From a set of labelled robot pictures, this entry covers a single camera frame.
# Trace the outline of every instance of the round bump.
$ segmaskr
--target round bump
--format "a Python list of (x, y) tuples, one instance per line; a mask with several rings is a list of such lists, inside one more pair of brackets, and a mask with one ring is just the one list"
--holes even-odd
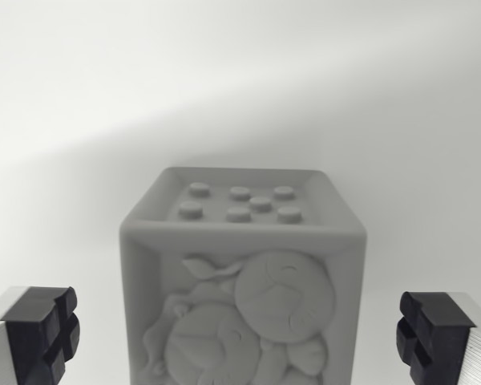
[(274, 197), (283, 201), (288, 201), (296, 197), (294, 189), (290, 186), (278, 186), (274, 189)]
[(228, 222), (249, 222), (251, 221), (251, 212), (245, 207), (230, 207), (226, 213)]
[(206, 183), (195, 182), (189, 185), (189, 193), (193, 197), (204, 198), (210, 195), (210, 186)]
[(178, 214), (185, 219), (198, 219), (203, 216), (203, 206), (195, 201), (185, 201), (180, 203)]
[(230, 197), (235, 201), (247, 201), (251, 197), (251, 192), (247, 187), (232, 187)]
[(271, 204), (271, 200), (269, 198), (253, 197), (249, 200), (249, 207), (258, 213), (267, 213), (271, 211), (273, 205)]
[(286, 206), (278, 209), (278, 221), (280, 223), (298, 223), (303, 219), (303, 214), (298, 207)]

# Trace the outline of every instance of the gray plastic object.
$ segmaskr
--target gray plastic object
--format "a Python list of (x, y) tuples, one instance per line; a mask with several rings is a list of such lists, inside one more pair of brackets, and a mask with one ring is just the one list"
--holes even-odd
[(120, 238), (131, 385), (350, 384), (366, 232), (324, 173), (168, 168)]

